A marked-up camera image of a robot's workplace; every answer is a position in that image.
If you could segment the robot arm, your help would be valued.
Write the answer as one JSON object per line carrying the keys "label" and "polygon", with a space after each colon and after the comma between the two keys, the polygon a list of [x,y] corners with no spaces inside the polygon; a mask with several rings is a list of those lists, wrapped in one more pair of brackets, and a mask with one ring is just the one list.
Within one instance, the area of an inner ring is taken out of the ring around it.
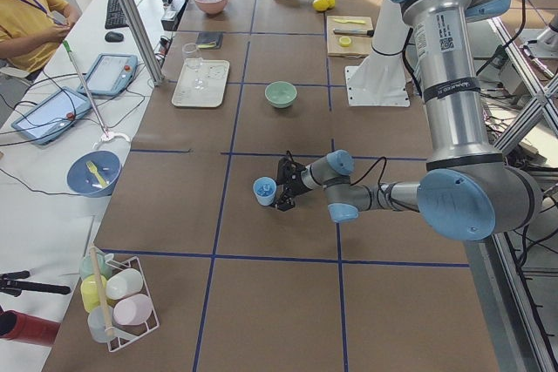
{"label": "robot arm", "polygon": [[364,186],[352,181],[353,158],[330,152],[308,165],[283,158],[273,207],[286,211],[296,196],[322,189],[336,223],[361,212],[411,210],[453,240],[527,227],[542,192],[526,172],[508,166],[489,142],[467,24],[503,14],[511,0],[383,0],[372,52],[350,78],[352,86],[385,84],[408,42],[418,54],[420,86],[432,141],[425,176],[417,182]]}

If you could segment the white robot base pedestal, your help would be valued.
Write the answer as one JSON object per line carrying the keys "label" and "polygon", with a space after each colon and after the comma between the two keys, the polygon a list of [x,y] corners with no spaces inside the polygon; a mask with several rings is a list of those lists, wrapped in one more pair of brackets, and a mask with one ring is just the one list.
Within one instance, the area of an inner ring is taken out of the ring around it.
{"label": "white robot base pedestal", "polygon": [[371,52],[358,66],[345,68],[350,106],[407,107],[403,51],[410,27],[400,5],[383,0],[371,41]]}

